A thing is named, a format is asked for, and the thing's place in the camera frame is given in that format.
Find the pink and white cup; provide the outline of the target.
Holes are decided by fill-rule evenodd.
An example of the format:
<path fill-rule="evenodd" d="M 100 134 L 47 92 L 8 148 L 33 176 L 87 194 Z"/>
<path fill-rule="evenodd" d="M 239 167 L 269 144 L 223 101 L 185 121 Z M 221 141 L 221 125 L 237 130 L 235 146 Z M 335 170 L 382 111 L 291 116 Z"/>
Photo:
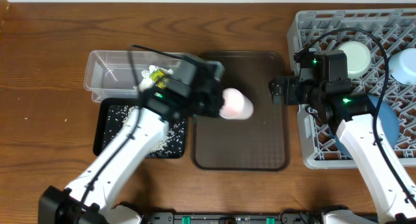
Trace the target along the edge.
<path fill-rule="evenodd" d="M 245 120 L 249 119 L 253 112 L 252 102 L 240 91 L 234 88 L 226 88 L 222 97 L 224 104 L 219 111 L 222 118 L 228 120 Z"/>

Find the green snack wrapper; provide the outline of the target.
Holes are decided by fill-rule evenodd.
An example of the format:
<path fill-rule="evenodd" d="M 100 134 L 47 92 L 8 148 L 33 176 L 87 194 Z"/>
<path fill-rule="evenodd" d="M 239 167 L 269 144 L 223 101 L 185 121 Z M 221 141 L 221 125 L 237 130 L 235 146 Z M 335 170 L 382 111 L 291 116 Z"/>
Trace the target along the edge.
<path fill-rule="evenodd" d="M 169 76 L 169 74 L 160 69 L 152 71 L 149 76 L 152 81 L 151 87 L 156 86 L 160 89 L 165 89 Z"/>

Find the white tissue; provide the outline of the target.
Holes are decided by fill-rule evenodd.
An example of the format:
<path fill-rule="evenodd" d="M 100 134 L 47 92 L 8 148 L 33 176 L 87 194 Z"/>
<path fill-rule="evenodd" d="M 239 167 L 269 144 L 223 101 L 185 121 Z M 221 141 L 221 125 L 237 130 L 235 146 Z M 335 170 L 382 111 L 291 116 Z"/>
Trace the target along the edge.
<path fill-rule="evenodd" d="M 143 91 L 146 90 L 148 88 L 151 88 L 151 79 L 150 79 L 150 73 L 152 71 L 155 70 L 162 70 L 163 72 L 169 74 L 169 75 L 173 75 L 174 71 L 172 69 L 166 69 L 166 68 L 162 68 L 160 66 L 154 66 L 154 65 L 150 65 L 149 68 L 147 70 L 141 71 L 141 76 L 142 76 L 142 80 L 139 82 L 139 85 L 133 86 L 133 89 L 136 91 Z"/>

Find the mint green bowl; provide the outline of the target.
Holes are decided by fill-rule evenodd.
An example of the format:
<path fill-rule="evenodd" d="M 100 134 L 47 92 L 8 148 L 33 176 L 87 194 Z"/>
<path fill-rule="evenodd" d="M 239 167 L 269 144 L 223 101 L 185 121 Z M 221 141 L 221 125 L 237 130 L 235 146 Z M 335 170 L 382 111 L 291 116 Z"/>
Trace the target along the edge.
<path fill-rule="evenodd" d="M 337 50 L 342 50 L 347 57 L 348 78 L 356 79 L 364 75 L 371 66 L 370 49 L 357 41 L 344 42 Z"/>

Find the dark blue plate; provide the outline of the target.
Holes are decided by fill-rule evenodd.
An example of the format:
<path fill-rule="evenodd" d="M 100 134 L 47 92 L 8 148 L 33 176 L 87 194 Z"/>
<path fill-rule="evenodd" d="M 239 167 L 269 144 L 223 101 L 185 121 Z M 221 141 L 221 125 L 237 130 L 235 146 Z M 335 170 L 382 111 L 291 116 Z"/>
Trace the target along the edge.
<path fill-rule="evenodd" d="M 349 95 L 333 96 L 330 98 L 333 117 L 328 121 L 328 126 L 331 133 L 335 136 L 336 147 L 350 159 L 353 159 L 353 157 L 345 144 L 341 143 L 339 137 L 336 136 L 336 131 L 339 129 L 339 125 L 343 119 L 349 121 L 352 120 L 353 116 L 362 114 L 373 115 L 378 100 L 379 97 L 367 95 L 366 93 L 351 93 Z M 398 142 L 400 134 L 398 118 L 393 109 L 384 101 L 381 103 L 378 117 L 380 118 L 385 137 L 393 149 Z"/>

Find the light blue bowl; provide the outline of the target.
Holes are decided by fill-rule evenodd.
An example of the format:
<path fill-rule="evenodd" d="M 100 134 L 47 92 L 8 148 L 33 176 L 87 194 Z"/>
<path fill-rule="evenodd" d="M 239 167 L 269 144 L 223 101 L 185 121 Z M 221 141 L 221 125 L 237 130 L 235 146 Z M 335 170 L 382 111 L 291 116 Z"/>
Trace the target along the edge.
<path fill-rule="evenodd" d="M 391 76 L 401 84 L 415 84 L 416 48 L 405 49 L 389 59 Z"/>

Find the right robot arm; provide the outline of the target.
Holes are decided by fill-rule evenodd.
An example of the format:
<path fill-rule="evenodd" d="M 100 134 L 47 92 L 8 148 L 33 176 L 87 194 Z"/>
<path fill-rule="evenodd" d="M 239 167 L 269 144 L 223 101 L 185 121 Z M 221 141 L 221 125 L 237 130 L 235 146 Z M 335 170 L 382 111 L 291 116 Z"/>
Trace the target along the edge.
<path fill-rule="evenodd" d="M 268 84 L 273 103 L 305 105 L 329 126 L 359 169 L 379 223 L 414 223 L 415 183 L 386 138 L 381 105 L 353 92 L 345 53 L 303 49 L 294 59 L 300 65 L 297 76 L 275 77 Z"/>

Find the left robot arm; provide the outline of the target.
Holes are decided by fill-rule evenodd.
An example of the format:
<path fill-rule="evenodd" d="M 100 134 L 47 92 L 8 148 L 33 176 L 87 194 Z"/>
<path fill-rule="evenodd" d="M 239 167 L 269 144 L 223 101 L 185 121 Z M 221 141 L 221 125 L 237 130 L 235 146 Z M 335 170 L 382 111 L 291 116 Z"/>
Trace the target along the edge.
<path fill-rule="evenodd" d="M 132 208 L 115 203 L 152 147 L 183 116 L 217 118 L 224 104 L 220 62 L 183 56 L 177 70 L 138 93 L 123 128 L 64 190 L 50 186 L 38 203 L 39 223 L 141 223 Z"/>

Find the grey dishwasher rack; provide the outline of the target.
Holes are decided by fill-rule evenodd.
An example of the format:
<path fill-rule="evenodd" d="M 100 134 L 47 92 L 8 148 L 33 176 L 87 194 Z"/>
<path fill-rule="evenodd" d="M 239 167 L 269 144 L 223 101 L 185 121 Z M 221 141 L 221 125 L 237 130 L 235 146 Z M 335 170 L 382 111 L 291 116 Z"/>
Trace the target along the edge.
<path fill-rule="evenodd" d="M 324 35 L 314 48 L 332 50 L 349 40 L 365 44 L 371 53 L 369 70 L 352 79 L 356 92 L 379 96 L 385 79 L 383 56 L 368 36 L 359 32 L 328 32 L 340 28 L 359 28 L 370 32 L 380 42 L 387 55 L 415 47 L 415 9 L 362 9 L 362 10 L 311 10 L 299 11 L 287 32 L 289 54 L 301 50 L 319 36 Z M 399 121 L 399 139 L 393 150 L 403 166 L 415 165 L 415 86 L 405 85 L 389 77 L 383 97 Z M 310 169 L 350 169 L 355 163 L 342 154 L 327 125 L 317 123 L 301 105 L 297 113 L 302 158 Z"/>

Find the brown serving tray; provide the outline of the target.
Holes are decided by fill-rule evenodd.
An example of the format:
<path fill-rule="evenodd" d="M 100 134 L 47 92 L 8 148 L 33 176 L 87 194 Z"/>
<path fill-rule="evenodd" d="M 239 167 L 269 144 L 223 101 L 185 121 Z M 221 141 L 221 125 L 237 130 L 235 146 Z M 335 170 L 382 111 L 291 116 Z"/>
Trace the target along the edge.
<path fill-rule="evenodd" d="M 192 161 L 205 170 L 280 171 L 290 162 L 287 107 L 272 102 L 269 82 L 285 73 L 281 55 L 271 51 L 209 51 L 204 60 L 225 67 L 222 83 L 253 103 L 247 120 L 198 116 Z"/>

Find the pile of rice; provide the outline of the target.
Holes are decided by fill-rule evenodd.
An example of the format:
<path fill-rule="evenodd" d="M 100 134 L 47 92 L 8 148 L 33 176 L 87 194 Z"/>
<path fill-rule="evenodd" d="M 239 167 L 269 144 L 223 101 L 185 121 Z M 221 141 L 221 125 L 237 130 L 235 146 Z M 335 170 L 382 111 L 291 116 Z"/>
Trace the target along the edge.
<path fill-rule="evenodd" d="M 184 119 L 171 124 L 166 136 L 149 151 L 148 157 L 175 158 L 180 156 L 185 144 L 185 127 Z"/>

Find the clear plastic bin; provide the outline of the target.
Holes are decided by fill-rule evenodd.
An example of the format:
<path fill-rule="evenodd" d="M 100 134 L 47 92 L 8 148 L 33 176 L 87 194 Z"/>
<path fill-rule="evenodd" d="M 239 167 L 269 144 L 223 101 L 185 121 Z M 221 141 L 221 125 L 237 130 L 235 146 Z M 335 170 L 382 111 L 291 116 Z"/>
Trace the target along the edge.
<path fill-rule="evenodd" d="M 92 100 L 100 103 L 107 98 L 136 98 L 133 73 L 142 82 L 150 66 L 175 71 L 181 63 L 150 51 L 134 51 L 133 61 L 135 68 L 131 69 L 127 51 L 92 51 L 84 76 L 84 88 L 92 93 Z"/>

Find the black rectangular tray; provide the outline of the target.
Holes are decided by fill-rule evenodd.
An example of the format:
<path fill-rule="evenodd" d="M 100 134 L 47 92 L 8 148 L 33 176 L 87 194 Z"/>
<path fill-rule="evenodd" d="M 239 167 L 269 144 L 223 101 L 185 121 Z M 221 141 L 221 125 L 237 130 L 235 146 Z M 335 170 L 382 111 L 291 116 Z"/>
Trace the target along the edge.
<path fill-rule="evenodd" d="M 137 107 L 133 106 L 135 103 L 136 101 L 134 99 L 126 98 L 107 98 L 101 102 L 93 146 L 93 152 L 96 156 L 98 156 L 102 150 L 108 146 L 112 139 L 115 138 L 118 132 L 122 129 L 123 125 L 129 119 L 130 113 Z M 185 136 L 187 137 L 188 119 L 183 119 L 186 123 Z"/>

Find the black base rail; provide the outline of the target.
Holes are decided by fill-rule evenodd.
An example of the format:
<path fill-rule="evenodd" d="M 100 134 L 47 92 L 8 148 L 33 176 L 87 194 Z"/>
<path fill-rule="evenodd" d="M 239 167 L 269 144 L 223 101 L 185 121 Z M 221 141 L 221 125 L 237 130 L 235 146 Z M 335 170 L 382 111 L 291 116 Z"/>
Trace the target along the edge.
<path fill-rule="evenodd" d="M 319 224 L 315 215 L 282 212 L 280 214 L 174 214 L 154 212 L 144 216 L 144 224 Z"/>

